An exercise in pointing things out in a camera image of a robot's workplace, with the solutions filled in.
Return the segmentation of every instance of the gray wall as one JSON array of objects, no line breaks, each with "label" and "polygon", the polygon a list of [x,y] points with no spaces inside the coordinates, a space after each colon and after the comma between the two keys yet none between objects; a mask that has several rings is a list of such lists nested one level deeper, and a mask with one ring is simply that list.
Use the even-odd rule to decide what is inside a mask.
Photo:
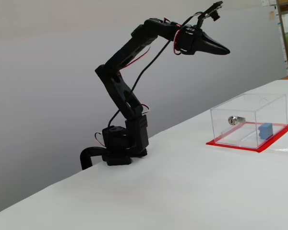
[{"label": "gray wall", "polygon": [[[0,2],[24,2],[23,7],[30,4],[25,12],[37,11],[32,2],[47,2],[54,9],[49,19],[37,12],[28,16],[18,10],[20,13],[13,14],[8,11],[10,5],[0,5],[1,211],[80,171],[80,152],[98,146],[94,133],[101,131],[117,110],[94,69],[130,38],[138,24],[164,15],[182,21],[213,1],[179,1],[179,7],[177,2],[157,1],[155,8],[141,8],[139,0],[96,0],[97,7],[89,8],[91,1],[82,0],[79,2],[87,5],[76,8],[76,14],[72,7],[76,0]],[[254,7],[257,4],[232,0],[232,5],[220,12],[219,21],[204,23],[205,31],[226,45],[230,55],[181,57],[169,47],[143,75],[135,93],[152,109],[148,114],[149,136],[285,76],[277,24],[269,20],[273,9]],[[120,11],[124,7],[130,11]],[[89,14],[90,9],[100,16],[98,20]],[[36,15],[47,23],[40,24],[42,20]],[[14,27],[11,18],[18,19]],[[165,42],[157,39],[141,61],[122,71],[129,84]],[[122,116],[113,124],[123,125]]]}]

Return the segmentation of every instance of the blue cube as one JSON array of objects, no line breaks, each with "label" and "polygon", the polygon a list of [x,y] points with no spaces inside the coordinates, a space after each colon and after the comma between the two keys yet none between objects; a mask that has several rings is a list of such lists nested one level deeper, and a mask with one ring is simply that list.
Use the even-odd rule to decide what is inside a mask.
[{"label": "blue cube", "polygon": [[262,140],[267,140],[269,137],[273,135],[273,126],[272,123],[264,123],[263,125],[258,127],[259,136]]}]

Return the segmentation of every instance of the robotic arm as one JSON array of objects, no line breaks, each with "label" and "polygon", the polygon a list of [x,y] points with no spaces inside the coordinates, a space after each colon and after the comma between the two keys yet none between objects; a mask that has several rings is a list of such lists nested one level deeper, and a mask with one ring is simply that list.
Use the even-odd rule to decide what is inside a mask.
[{"label": "robotic arm", "polygon": [[158,36],[168,40],[167,45],[173,41],[174,49],[179,51],[178,54],[194,55],[196,51],[216,55],[229,54],[230,51],[226,47],[201,30],[204,19],[208,17],[213,18],[214,21],[219,19],[217,10],[222,7],[222,3],[219,1],[201,13],[197,25],[187,24],[194,15],[182,25],[156,18],[146,20],[132,32],[132,38],[113,57],[95,70],[119,111],[126,118],[126,128],[110,126],[109,123],[102,131],[106,149],[90,147],[81,153],[83,170],[92,166],[90,159],[92,156],[102,155],[108,165],[124,165],[131,163],[130,157],[147,155],[146,115],[142,115],[143,107],[133,94],[134,88],[131,90],[124,82],[120,70]]}]

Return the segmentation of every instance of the red acrylic base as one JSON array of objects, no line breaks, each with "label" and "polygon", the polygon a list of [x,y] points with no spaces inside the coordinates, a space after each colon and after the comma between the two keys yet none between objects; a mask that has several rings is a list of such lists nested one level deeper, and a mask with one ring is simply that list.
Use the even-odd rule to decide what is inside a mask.
[{"label": "red acrylic base", "polygon": [[[229,133],[232,133],[233,131],[237,130],[237,128],[232,129]],[[257,149],[218,144],[218,143],[215,143],[215,140],[209,141],[208,143],[206,143],[206,145],[214,145],[214,146],[220,146],[220,147],[226,147],[226,148],[232,148],[232,149],[239,149],[239,150],[242,149],[242,150],[250,150],[250,151],[255,151],[255,152],[262,152],[262,151],[266,150],[268,147],[270,147],[274,142],[276,142],[278,139],[280,139],[287,132],[288,132],[288,125],[283,130],[281,130],[280,132],[278,132],[277,134],[272,136],[269,140],[267,140],[263,145],[261,145]]]}]

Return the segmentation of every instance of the white tablecloth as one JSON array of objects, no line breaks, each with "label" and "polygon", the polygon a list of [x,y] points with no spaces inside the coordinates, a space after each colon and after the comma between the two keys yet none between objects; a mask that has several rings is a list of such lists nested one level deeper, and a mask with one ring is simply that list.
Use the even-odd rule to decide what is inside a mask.
[{"label": "white tablecloth", "polygon": [[[286,93],[288,80],[252,90]],[[206,111],[0,213],[0,230],[288,230],[288,133],[262,153],[208,146]]]}]

